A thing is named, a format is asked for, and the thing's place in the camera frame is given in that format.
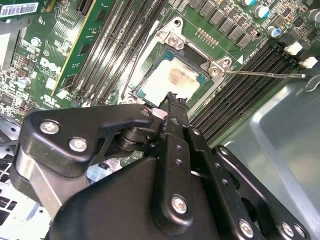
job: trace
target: metal lever arm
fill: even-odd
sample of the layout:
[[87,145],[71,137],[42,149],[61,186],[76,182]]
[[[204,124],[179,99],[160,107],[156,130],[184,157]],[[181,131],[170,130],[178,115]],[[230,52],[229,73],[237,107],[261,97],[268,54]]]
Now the metal lever arm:
[[[153,120],[139,104],[35,112],[23,122],[14,165],[54,217],[69,197],[87,187],[92,160],[108,150],[121,129],[148,127]],[[100,149],[97,140],[103,142]]]

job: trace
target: gray metal panel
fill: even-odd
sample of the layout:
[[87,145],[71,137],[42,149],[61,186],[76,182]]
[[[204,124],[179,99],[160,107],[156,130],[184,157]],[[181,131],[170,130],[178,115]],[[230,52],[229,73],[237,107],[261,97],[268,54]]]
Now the gray metal panel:
[[320,239],[320,87],[305,86],[292,80],[222,144]]

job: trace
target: chip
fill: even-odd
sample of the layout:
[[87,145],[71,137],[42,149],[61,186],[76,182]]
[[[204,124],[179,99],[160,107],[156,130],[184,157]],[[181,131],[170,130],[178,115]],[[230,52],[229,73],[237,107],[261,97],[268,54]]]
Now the chip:
[[315,31],[312,31],[310,32],[310,34],[308,36],[306,36],[306,38],[309,40],[309,41],[313,41],[317,38],[317,33]]
[[91,47],[90,43],[83,44],[79,52],[79,55],[86,54],[89,51],[90,47]]
[[238,45],[240,48],[245,48],[251,42],[251,37],[249,35],[245,35],[239,42]]
[[245,21],[247,21],[247,19],[245,17],[241,17],[240,20],[238,21],[238,25],[242,26],[242,24],[244,24]]
[[28,65],[29,64],[29,59],[28,58],[25,58],[24,60],[23,60],[23,64],[25,64],[25,65]]
[[14,98],[5,93],[2,93],[0,103],[3,103],[4,105],[12,106],[12,104],[14,103]]
[[101,22],[105,19],[107,15],[107,11],[106,10],[100,10],[99,13],[98,13],[98,16],[96,17],[95,21],[96,22]]
[[172,60],[164,59],[142,87],[144,99],[157,106],[168,92],[178,93],[179,98],[190,99],[200,87],[198,76],[198,72],[177,57]]
[[228,3],[226,0],[224,0],[224,1],[219,5],[219,8],[220,8],[221,10],[224,10],[228,4],[229,4],[229,3]]
[[224,21],[224,23],[219,29],[226,34],[231,30],[233,25],[234,23],[228,18],[227,20]]
[[288,16],[291,13],[291,9],[287,8],[286,10],[284,10],[284,12],[282,13],[283,16]]
[[277,26],[277,28],[280,28],[283,24],[285,24],[286,20],[283,16],[277,16],[276,19],[274,20],[274,25]]
[[210,2],[210,1],[207,1],[207,2],[204,4],[203,8],[199,11],[199,13],[200,13],[202,16],[204,16],[205,18],[207,18],[207,17],[211,14],[211,12],[212,12],[212,10],[213,10],[214,8],[215,8],[215,6],[213,5],[213,3]]
[[224,16],[225,15],[222,13],[222,11],[218,10],[210,19],[210,23],[217,26],[217,25],[219,25],[221,20],[224,18]]
[[233,18],[237,13],[238,11],[235,8],[232,8],[232,10],[229,12],[229,17]]
[[255,29],[255,26],[250,25],[248,28],[245,30],[248,34],[251,34],[251,32]]
[[36,66],[36,63],[35,63],[34,61],[31,61],[31,60],[30,60],[28,66],[29,66],[30,68],[34,69],[35,66]]
[[202,4],[203,0],[191,0],[189,2],[189,5],[194,8],[197,9],[201,4]]
[[18,70],[18,77],[27,77],[28,76],[28,71],[27,70],[24,70],[24,69],[19,69]]
[[294,21],[293,25],[295,25],[297,28],[301,27],[301,25],[304,23],[304,20],[302,17],[298,16]]
[[230,37],[232,40],[236,41],[236,40],[240,37],[240,35],[241,35],[242,33],[243,33],[243,31],[242,31],[241,27],[237,26],[237,27],[230,33],[229,37]]

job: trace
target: white label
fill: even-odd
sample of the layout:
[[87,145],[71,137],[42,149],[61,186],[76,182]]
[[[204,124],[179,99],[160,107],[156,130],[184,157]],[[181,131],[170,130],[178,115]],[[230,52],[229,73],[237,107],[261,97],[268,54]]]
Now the white label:
[[47,89],[53,90],[56,86],[57,81],[52,79],[51,77],[48,78],[48,80],[46,81],[45,87]]
[[38,5],[38,2],[3,5],[1,7],[0,18],[35,13]]

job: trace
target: green circuit board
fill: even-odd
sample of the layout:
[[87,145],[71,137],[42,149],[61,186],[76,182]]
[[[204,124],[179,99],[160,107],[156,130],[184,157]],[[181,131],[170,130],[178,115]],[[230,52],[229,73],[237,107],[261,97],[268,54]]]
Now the green circuit board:
[[[193,5],[194,2],[199,2],[200,5],[195,6]],[[89,1],[89,3],[85,14],[81,14],[77,8],[79,1],[58,0],[54,3],[51,12],[36,14],[33,17],[32,24],[20,31],[15,52],[12,56],[11,67],[0,71],[0,91],[10,98],[7,102],[0,101],[1,113],[21,122],[32,108],[50,110],[119,103],[120,90],[130,72],[130,66],[132,66],[135,55],[127,64],[127,69],[119,71],[120,74],[111,88],[107,101],[96,99],[97,95],[99,95],[98,93],[93,97],[93,92],[87,94],[77,85],[70,89],[67,88],[69,82],[74,80],[74,77],[82,69],[86,61],[88,67],[84,76],[86,78],[91,77],[90,74],[99,56],[95,55],[86,60],[90,55],[90,49],[99,36],[101,41],[98,49],[99,47],[101,48],[102,44],[108,40],[108,34],[117,29],[117,20],[119,21],[120,16],[129,9],[128,2],[125,0],[107,2],[94,0]],[[118,32],[119,35],[112,36],[114,38],[113,41],[119,37],[124,43],[125,39],[121,39],[121,36],[125,36],[130,32],[130,22],[140,19],[135,17],[135,14],[138,14],[139,10],[143,9],[144,3],[145,1],[142,0],[135,1],[131,7],[131,14],[127,15],[127,21],[124,21],[124,25]],[[233,40],[230,34],[224,33],[221,24],[214,25],[211,22],[210,18],[212,16],[207,16],[203,10],[207,3],[208,1],[206,0],[169,0],[156,18],[159,20],[158,28],[164,26],[174,17],[181,17],[183,19],[182,34],[213,59],[229,56],[232,59],[231,69],[233,70],[238,70],[245,65],[267,42],[270,38],[267,34],[269,26],[276,25],[282,33],[295,30],[300,39],[318,51],[318,53],[315,52],[316,55],[320,52],[319,31],[307,19],[309,10],[319,7],[317,1],[259,0],[252,6],[243,6],[238,0],[210,1],[210,4],[215,9],[223,13],[224,18],[232,20],[234,27],[241,28],[242,35],[245,34],[245,37],[250,38],[249,43],[242,45],[243,47],[241,47],[239,41]],[[267,18],[254,17],[254,9],[257,5],[269,6],[270,14]],[[236,10],[236,14],[233,17],[229,17],[233,9]],[[287,9],[290,9],[290,12],[285,16],[284,12]],[[109,25],[109,30],[105,30],[104,25],[108,17],[110,17],[111,24]],[[297,18],[301,19],[299,26],[295,26]],[[237,25],[238,21],[243,21],[243,19],[245,19],[243,24]],[[135,34],[139,35],[140,32],[142,32],[142,29],[137,28]],[[114,46],[114,49],[118,50],[118,52],[122,49],[116,44]],[[155,50],[152,51],[141,67],[143,74],[148,72],[150,66],[154,63],[157,53],[161,52],[164,47],[165,44],[158,44]],[[84,89],[88,91],[92,91],[93,88],[101,90],[111,85],[112,75],[117,73],[117,69],[120,66],[109,63],[108,59],[114,58],[114,61],[116,61],[120,58],[121,55],[116,55],[116,50],[112,52],[111,49],[109,58],[107,57],[100,62],[96,70],[97,73],[92,78],[91,85]],[[110,67],[110,73],[103,75],[108,64],[112,66]],[[26,88],[19,88],[17,82],[23,77],[29,78],[31,83]],[[136,80],[130,82],[129,87],[135,89],[138,82]],[[192,96],[189,106],[192,107],[212,84],[212,81],[203,84]]]

